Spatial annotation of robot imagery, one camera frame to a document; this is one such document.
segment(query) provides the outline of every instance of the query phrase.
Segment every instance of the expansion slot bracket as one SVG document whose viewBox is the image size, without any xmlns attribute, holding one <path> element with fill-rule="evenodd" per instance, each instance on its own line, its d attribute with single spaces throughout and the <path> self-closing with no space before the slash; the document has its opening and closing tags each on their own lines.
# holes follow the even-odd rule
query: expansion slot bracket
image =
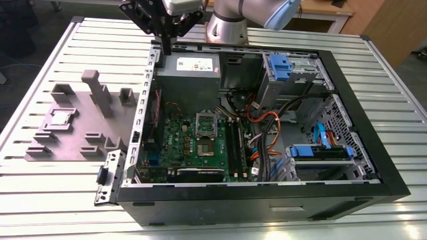
<svg viewBox="0 0 427 240">
<path fill-rule="evenodd" d="M 127 154 L 122 150 L 108 152 L 104 165 L 99 168 L 99 184 L 95 206 L 118 205 L 119 187 L 123 178 Z"/>
</svg>

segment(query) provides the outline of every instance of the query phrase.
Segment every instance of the motherboard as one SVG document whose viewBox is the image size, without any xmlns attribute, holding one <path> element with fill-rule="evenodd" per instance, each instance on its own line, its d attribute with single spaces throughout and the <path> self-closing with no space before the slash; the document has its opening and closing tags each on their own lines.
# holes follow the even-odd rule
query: motherboard
<svg viewBox="0 0 427 240">
<path fill-rule="evenodd" d="M 142 181 L 168 183 L 175 182 L 175 175 L 203 175 L 215 176 L 220 182 L 247 182 L 242 126 L 240 121 L 204 112 L 192 118 L 166 119 L 162 149 L 146 152 Z M 203 182 L 204 177 L 195 179 Z"/>
</svg>

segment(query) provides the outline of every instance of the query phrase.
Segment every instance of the white metal table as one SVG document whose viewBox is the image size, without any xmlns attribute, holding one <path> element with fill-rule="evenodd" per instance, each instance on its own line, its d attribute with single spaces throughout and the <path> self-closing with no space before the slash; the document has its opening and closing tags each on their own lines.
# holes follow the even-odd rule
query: white metal table
<svg viewBox="0 0 427 240">
<path fill-rule="evenodd" d="M 354 35 L 250 29 L 251 45 L 333 52 L 411 195 L 339 220 L 140 227 L 119 206 L 94 207 L 103 162 L 27 162 L 26 150 L 68 83 L 88 91 L 80 76 L 98 69 L 111 92 L 138 91 L 152 36 L 127 20 L 72 22 L 0 135 L 0 236 L 127 239 L 426 239 L 427 115 L 370 41 Z M 203 42 L 204 27 L 183 39 Z"/>
</svg>

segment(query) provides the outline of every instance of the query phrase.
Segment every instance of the blue plastic latch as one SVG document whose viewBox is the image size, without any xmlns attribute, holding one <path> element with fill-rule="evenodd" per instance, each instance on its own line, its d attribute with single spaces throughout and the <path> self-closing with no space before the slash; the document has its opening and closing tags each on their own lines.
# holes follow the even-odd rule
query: blue plastic latch
<svg viewBox="0 0 427 240">
<path fill-rule="evenodd" d="M 291 152 L 291 157 L 297 157 L 298 156 L 297 148 L 295 147 L 290 147 L 289 150 Z"/>
<path fill-rule="evenodd" d="M 295 146 L 298 151 L 298 156 L 301 157 L 313 157 L 314 156 L 314 150 L 311 146 Z"/>
<path fill-rule="evenodd" d="M 355 156 L 354 148 L 351 146 L 347 146 L 346 150 L 347 150 L 349 157 L 353 158 Z"/>
<path fill-rule="evenodd" d="M 293 63 L 283 54 L 270 54 L 270 64 L 276 81 L 287 81 L 293 73 Z"/>
</svg>

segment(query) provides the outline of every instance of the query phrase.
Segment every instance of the ram slot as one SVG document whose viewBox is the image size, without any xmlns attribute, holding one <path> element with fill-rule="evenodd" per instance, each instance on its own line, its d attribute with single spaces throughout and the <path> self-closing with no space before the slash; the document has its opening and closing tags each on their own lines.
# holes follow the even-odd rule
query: ram slot
<svg viewBox="0 0 427 240">
<path fill-rule="evenodd" d="M 243 148 L 243 141 L 240 138 L 240 128 L 239 122 L 232 122 L 232 139 L 234 139 L 234 152 L 235 152 L 235 165 L 236 165 L 236 172 L 238 176 L 243 177 L 243 156 L 242 156 L 242 148 Z"/>
<path fill-rule="evenodd" d="M 228 121 L 226 123 L 226 144 L 227 144 L 227 156 L 228 156 L 228 175 L 231 177 L 238 174 L 238 153 L 236 142 L 234 136 L 234 123 Z"/>
<path fill-rule="evenodd" d="M 242 121 L 239 119 L 238 122 L 239 126 L 239 141 L 240 141 L 240 165 L 242 165 L 242 171 L 243 171 L 243 177 L 247 178 L 247 170 L 248 170 L 248 165 L 247 165 L 247 155 L 246 155 L 246 141 L 244 141 L 244 136 L 243 136 L 243 126 L 242 126 Z"/>
</svg>

